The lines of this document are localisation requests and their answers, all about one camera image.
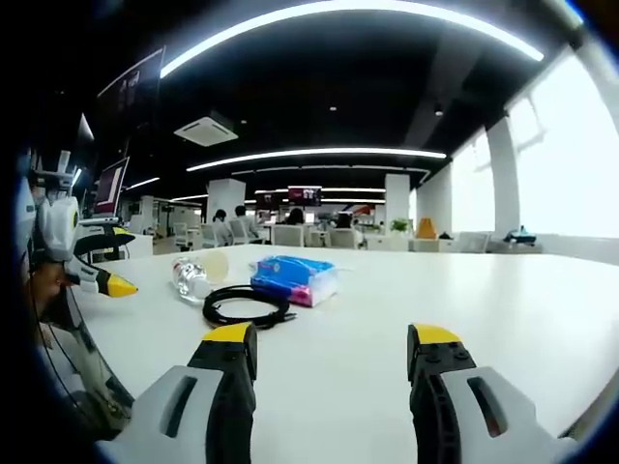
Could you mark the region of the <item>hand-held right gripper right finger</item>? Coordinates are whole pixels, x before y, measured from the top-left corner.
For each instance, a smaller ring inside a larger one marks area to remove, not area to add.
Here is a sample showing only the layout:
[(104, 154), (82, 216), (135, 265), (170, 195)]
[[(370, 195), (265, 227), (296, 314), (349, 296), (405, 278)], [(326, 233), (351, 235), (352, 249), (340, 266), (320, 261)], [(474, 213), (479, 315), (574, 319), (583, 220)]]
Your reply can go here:
[(420, 463), (561, 463), (575, 453), (575, 440), (547, 432), (533, 401), (476, 366), (444, 328), (408, 326), (407, 377)]

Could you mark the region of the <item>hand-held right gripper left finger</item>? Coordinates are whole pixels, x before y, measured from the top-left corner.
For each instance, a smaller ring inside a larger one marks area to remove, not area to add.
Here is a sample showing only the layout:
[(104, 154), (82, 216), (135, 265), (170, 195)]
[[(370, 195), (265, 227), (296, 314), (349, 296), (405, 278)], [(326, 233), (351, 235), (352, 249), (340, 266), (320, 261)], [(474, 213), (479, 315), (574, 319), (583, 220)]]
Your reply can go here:
[(128, 424), (99, 448), (112, 463), (250, 463), (256, 372), (254, 324), (218, 327), (188, 364), (134, 401)]

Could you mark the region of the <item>person's left hand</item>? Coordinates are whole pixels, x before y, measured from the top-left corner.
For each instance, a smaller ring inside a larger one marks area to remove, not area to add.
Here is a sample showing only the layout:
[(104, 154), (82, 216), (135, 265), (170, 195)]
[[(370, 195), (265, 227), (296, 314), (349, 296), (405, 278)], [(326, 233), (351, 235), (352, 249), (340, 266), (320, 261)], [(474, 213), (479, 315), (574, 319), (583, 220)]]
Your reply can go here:
[(61, 263), (43, 263), (31, 274), (26, 284), (27, 302), (36, 317), (41, 318), (48, 305), (70, 284)]

